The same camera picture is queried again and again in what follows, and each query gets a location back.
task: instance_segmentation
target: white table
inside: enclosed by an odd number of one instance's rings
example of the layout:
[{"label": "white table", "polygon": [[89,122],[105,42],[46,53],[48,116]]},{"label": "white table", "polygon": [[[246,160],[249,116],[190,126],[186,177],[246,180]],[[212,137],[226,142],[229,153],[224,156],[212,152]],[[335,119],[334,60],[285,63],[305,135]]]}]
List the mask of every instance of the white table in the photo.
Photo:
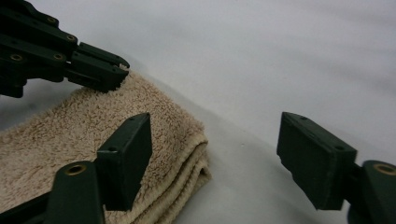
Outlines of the white table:
[{"label": "white table", "polygon": [[[203,121],[214,179],[177,223],[347,223],[317,212],[276,155],[282,111],[396,163],[394,1],[38,1],[79,40],[124,57]],[[79,86],[30,80],[0,130]]]}]

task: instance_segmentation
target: screw hole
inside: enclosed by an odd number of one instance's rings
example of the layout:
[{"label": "screw hole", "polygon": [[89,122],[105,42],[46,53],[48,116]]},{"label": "screw hole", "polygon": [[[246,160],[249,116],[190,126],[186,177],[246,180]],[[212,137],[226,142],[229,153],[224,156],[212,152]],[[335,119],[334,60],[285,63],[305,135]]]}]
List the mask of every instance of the screw hole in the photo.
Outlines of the screw hole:
[{"label": "screw hole", "polygon": [[53,57],[57,60],[61,60],[64,58],[64,56],[62,56],[62,54],[54,54]]},{"label": "screw hole", "polygon": [[67,35],[66,38],[70,41],[75,41],[75,37],[73,35]]},{"label": "screw hole", "polygon": [[69,169],[67,169],[65,171],[65,173],[67,175],[79,175],[82,172],[84,172],[87,169],[87,167],[85,165],[74,165],[72,167],[70,167]]},{"label": "screw hole", "polygon": [[55,19],[55,18],[52,18],[52,17],[48,17],[48,18],[47,18],[47,21],[49,21],[49,22],[51,22],[51,23],[55,23],[55,22],[56,22],[56,19]]},{"label": "screw hole", "polygon": [[10,58],[14,61],[22,61],[23,57],[19,54],[11,54]]}]

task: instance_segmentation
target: white backdrop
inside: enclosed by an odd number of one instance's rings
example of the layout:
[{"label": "white backdrop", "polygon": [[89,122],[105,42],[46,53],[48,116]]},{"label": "white backdrop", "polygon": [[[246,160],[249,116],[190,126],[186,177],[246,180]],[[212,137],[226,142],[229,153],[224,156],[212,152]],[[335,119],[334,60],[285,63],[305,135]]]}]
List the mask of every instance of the white backdrop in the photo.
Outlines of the white backdrop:
[{"label": "white backdrop", "polygon": [[[396,164],[396,2],[31,1],[119,54],[206,126],[214,179],[177,223],[347,223],[317,212],[276,155],[282,111]],[[0,97],[0,130],[79,86],[30,80]]]}]

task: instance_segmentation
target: towel fold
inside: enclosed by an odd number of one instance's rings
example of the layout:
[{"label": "towel fold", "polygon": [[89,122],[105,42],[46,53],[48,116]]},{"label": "towel fold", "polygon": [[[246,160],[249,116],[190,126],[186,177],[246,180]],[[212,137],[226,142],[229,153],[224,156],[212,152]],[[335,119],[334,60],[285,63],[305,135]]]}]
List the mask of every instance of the towel fold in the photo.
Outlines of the towel fold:
[{"label": "towel fold", "polygon": [[142,187],[131,211],[106,211],[106,222],[171,223],[211,178],[204,126],[133,72],[117,91],[82,88],[0,133],[0,213],[50,191],[58,169],[92,161],[125,119],[144,112],[151,115],[153,154]]}]

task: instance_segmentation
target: robotic arm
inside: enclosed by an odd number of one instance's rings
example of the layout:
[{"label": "robotic arm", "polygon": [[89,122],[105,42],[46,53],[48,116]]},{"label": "robotic arm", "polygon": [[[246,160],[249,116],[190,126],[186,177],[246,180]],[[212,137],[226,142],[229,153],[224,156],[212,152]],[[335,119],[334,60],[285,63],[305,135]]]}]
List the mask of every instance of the robotic arm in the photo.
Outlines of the robotic arm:
[{"label": "robotic arm", "polygon": [[20,98],[27,79],[70,82],[114,91],[128,75],[120,56],[59,29],[59,21],[23,0],[0,2],[0,95]]},{"label": "robotic arm", "polygon": [[396,166],[355,163],[358,151],[306,117],[283,112],[277,155],[320,210],[350,203],[349,224],[396,223]]}]

